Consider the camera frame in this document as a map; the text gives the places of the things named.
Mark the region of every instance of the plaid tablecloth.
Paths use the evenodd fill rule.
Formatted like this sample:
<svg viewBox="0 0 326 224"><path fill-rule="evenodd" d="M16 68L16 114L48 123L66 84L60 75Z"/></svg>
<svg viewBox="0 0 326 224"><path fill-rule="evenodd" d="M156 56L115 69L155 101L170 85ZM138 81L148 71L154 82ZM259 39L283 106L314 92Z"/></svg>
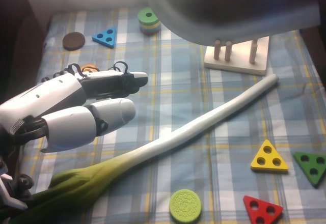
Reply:
<svg viewBox="0 0 326 224"><path fill-rule="evenodd" d="M20 171L35 180L32 192L45 190L56 172L93 165L165 136L262 79L203 68L205 47L164 26L159 34L144 36L138 10L53 17L38 82L71 63L94 63L106 70L116 61L128 63L130 71L146 72L149 80L128 97L137 115L123 128L60 153L41 153L44 138L27 143ZM112 26L118 31L116 48L91 40ZM86 44L69 52L62 38L73 31L83 33ZM283 206L280 223L326 223L326 180L314 189L292 157L295 151L326 153L325 90L298 32L270 38L267 73L279 76L277 88L183 147L133 168L93 208L60 216L55 223L172 223L168 204L180 189L199 195L200 223L249 223L244 195ZM250 163L265 139L287 162L288 174L251 171Z"/></svg>

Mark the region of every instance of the yellow triangle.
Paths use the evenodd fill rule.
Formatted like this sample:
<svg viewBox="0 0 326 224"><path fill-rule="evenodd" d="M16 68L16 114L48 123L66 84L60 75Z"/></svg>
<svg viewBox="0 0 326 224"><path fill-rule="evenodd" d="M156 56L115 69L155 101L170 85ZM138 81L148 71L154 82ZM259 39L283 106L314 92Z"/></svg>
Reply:
<svg viewBox="0 0 326 224"><path fill-rule="evenodd" d="M250 165L257 171L286 172L289 167L270 141L265 140Z"/></svg>

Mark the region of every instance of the stacked rings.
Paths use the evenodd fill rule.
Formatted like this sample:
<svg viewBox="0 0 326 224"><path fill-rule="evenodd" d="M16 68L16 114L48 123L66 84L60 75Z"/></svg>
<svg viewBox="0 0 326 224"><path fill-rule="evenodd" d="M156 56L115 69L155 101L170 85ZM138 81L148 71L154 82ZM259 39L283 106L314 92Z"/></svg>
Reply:
<svg viewBox="0 0 326 224"><path fill-rule="evenodd" d="M145 35L153 35L161 30L161 22L150 8L144 8L138 13L139 28Z"/></svg>

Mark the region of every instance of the dark curved metallic object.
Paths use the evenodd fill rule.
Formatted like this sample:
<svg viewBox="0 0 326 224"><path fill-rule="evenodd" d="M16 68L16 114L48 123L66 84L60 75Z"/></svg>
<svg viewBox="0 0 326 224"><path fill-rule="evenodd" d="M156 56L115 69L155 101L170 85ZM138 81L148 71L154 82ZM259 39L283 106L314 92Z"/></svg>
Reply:
<svg viewBox="0 0 326 224"><path fill-rule="evenodd" d="M240 43L320 24L317 0L148 0L158 19L188 41Z"/></svg>

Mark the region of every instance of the blue triangle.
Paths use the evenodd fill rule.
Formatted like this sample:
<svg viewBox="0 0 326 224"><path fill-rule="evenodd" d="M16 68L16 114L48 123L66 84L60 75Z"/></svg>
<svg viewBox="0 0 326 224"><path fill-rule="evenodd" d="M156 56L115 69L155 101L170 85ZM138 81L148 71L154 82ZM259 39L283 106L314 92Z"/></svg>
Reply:
<svg viewBox="0 0 326 224"><path fill-rule="evenodd" d="M116 44L116 34L116 28L113 27L105 30L104 32L93 35L92 39L94 42L102 44L106 47L114 48L114 45Z"/></svg>

